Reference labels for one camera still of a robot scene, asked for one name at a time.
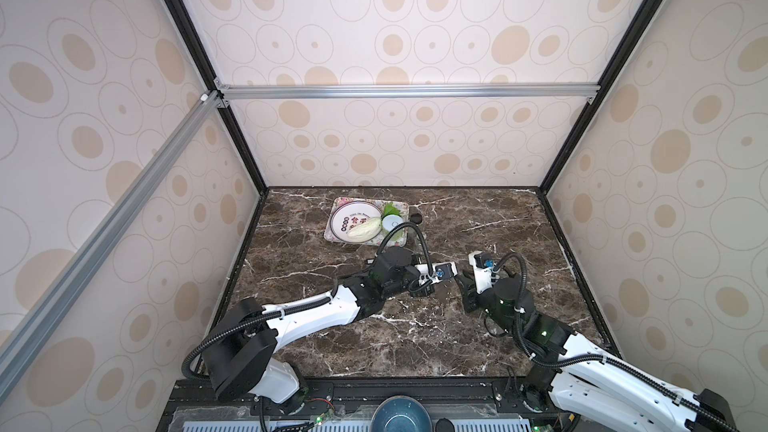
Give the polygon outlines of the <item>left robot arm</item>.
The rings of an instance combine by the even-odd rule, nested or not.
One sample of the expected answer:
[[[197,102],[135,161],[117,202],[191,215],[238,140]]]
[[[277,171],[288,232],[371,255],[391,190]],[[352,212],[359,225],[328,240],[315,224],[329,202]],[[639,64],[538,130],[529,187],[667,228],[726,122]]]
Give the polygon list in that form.
[[[404,222],[395,232],[414,231],[420,253],[392,246],[388,233],[362,270],[335,281],[331,290],[284,304],[239,302],[184,358],[188,380],[207,381],[221,402],[254,395],[289,410],[308,394],[306,382],[277,351],[306,336],[345,326],[379,313],[400,294],[427,297],[437,284],[454,278],[453,262],[434,262],[418,225]]]

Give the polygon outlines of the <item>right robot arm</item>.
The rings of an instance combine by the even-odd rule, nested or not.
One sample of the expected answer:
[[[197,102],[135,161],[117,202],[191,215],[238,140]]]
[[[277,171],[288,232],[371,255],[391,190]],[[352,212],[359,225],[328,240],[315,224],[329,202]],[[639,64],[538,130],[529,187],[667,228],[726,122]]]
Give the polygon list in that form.
[[[511,338],[532,367],[518,387],[524,405],[553,405],[614,431],[733,431],[727,400],[664,382],[597,346],[538,310],[524,257],[469,254],[471,271],[456,280],[466,311],[481,311]]]

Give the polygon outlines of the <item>pale green cabbage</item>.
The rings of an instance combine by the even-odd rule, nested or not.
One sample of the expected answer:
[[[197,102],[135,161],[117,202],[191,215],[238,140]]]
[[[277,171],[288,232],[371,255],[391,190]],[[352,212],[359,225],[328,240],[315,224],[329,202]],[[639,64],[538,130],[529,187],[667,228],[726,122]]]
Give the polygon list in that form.
[[[382,229],[380,217],[368,218],[348,231],[348,237],[354,242],[366,242],[375,238]]]

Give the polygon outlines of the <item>green leafy vegetable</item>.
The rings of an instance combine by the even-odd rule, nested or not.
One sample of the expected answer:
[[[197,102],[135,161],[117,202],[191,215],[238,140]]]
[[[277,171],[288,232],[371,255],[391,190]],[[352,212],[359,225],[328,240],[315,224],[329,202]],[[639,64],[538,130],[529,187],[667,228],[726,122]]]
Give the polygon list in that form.
[[[398,216],[401,217],[401,211],[394,205],[393,202],[387,202],[384,204],[381,217]]]

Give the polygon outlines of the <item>floral rectangular tray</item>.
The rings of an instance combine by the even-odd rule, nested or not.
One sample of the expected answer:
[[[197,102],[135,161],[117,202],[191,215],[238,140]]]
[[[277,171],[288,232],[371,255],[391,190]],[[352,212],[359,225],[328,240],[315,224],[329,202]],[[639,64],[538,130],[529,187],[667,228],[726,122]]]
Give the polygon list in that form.
[[[406,202],[338,197],[333,202],[324,238],[336,243],[379,246],[408,215]]]

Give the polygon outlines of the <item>white plate with red text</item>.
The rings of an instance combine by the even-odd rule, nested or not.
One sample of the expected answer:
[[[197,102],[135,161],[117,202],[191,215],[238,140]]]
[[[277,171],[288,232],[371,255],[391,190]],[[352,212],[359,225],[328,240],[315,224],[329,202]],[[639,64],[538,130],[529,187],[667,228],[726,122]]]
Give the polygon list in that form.
[[[330,217],[330,235],[345,243],[354,242],[348,237],[348,231],[368,218],[381,218],[381,211],[374,204],[364,201],[352,201],[339,206]]]

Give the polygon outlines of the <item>blue bowl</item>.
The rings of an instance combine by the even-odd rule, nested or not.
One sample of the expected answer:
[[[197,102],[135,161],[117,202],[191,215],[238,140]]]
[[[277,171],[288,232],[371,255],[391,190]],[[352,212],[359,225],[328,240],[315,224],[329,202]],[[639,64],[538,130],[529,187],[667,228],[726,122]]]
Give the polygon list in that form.
[[[431,432],[432,421],[426,408],[408,396],[384,400],[373,413],[370,432]]]

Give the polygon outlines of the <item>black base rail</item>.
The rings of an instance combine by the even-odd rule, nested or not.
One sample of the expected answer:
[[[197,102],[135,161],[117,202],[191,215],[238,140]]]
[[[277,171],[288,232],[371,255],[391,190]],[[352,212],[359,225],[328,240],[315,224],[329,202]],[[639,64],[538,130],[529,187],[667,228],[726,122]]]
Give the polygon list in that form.
[[[367,431],[376,409],[404,396],[424,407],[437,431],[600,431],[602,425],[548,405],[533,412],[509,377],[311,378],[309,394],[285,414],[253,395],[218,402],[208,386],[178,381],[159,431],[273,431],[310,424],[315,431]]]

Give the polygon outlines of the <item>horizontal aluminium rail back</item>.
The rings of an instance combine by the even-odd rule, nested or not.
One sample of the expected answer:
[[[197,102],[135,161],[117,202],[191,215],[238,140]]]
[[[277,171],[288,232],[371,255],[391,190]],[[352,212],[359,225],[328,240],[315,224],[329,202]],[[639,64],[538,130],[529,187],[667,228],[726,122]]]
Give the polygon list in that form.
[[[594,97],[597,83],[424,84],[424,85],[226,85],[227,100],[409,99]]]

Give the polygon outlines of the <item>black vertical frame post left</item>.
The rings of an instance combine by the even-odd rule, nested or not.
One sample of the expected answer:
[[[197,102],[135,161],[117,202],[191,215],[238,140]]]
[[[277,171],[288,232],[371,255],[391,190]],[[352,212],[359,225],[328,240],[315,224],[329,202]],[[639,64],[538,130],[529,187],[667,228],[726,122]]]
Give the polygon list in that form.
[[[192,59],[198,75],[201,77],[203,84],[206,87],[206,90],[222,92],[223,88],[217,82],[218,76],[209,59],[207,51],[205,50],[203,41],[198,33],[198,28],[194,25],[184,0],[163,0],[163,2]],[[235,117],[234,111],[230,105],[225,104],[218,107],[218,112],[257,192],[260,195],[264,195],[268,192],[269,187],[266,185],[266,182],[256,165],[253,154],[248,147],[244,133]]]

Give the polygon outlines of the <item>black vertical frame post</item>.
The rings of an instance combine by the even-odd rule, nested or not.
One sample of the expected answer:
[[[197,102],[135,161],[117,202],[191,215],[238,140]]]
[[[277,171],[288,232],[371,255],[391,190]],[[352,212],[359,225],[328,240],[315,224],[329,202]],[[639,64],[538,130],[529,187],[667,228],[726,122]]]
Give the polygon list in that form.
[[[163,0],[163,2],[192,59],[198,75],[201,77],[203,84],[206,87],[206,90],[222,92],[223,88],[217,82],[218,76],[209,59],[207,51],[205,50],[203,41],[198,33],[198,28],[194,25],[184,0]],[[244,133],[235,117],[234,111],[230,105],[225,104],[218,107],[218,112],[257,192],[260,195],[264,195],[268,192],[269,187],[266,185],[266,182],[256,165],[253,154],[248,147]]]
[[[650,27],[653,19],[660,12],[664,1],[665,0],[642,0],[640,2],[626,32],[618,42],[617,48],[597,82],[599,89],[596,95],[587,101],[586,105],[577,116],[575,124],[567,135],[554,162],[539,186],[539,192],[542,196],[548,195],[553,189],[576,147],[581,142],[590,124],[594,120],[594,117],[597,115],[602,103],[607,98],[608,93],[618,80],[630,57],[635,52],[638,44]]]

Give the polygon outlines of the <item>black vertical frame post right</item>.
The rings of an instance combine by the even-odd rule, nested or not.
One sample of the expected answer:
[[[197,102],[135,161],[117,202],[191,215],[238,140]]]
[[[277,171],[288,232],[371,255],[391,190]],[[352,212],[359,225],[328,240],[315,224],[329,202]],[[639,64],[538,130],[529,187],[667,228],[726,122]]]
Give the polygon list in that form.
[[[642,0],[640,2],[626,32],[618,42],[617,48],[597,82],[599,89],[596,95],[587,101],[586,105],[577,116],[575,124],[567,135],[554,162],[539,186],[539,192],[542,196],[548,195],[553,189],[576,147],[581,142],[590,124],[594,120],[594,117],[597,115],[602,103],[607,98],[608,93],[618,80],[630,57],[635,52],[638,44],[650,27],[653,19],[660,12],[664,1],[665,0]]]

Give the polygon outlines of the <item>aluminium rail left wall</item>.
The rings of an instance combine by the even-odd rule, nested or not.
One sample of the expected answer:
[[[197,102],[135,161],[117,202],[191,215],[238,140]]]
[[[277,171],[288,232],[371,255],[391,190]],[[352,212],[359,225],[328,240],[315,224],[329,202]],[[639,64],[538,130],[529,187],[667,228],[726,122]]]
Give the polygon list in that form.
[[[223,94],[210,90],[186,115],[99,226],[66,264],[1,351],[1,400],[6,401],[127,228],[186,149]]]

